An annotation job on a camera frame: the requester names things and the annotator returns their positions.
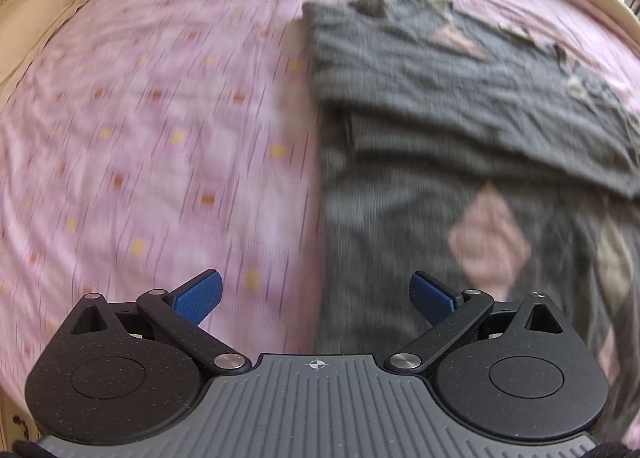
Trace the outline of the grey argyle knit sweater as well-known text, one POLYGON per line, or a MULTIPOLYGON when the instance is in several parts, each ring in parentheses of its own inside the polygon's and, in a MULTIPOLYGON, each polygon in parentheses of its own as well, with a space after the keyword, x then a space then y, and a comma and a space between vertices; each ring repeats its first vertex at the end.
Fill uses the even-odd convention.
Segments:
POLYGON ((314 347, 419 336, 410 275, 548 295, 611 385, 600 438, 639 444, 639 119, 559 44, 446 0, 303 6, 320 113, 314 347))

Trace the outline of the pink patterned bed sheet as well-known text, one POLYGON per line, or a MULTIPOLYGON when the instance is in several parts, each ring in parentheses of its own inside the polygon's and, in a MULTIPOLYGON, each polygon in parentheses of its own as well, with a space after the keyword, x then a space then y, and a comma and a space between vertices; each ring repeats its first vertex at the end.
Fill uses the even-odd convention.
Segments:
MULTIPOLYGON (((1 114, 1 386, 25 381, 75 302, 205 269, 205 328, 247 355, 305 353, 321 288, 307 0, 91 0, 1 114)), ((320 0, 339 2, 345 0, 320 0)), ((451 0, 556 42, 639 106, 639 51, 586 0, 451 0)))

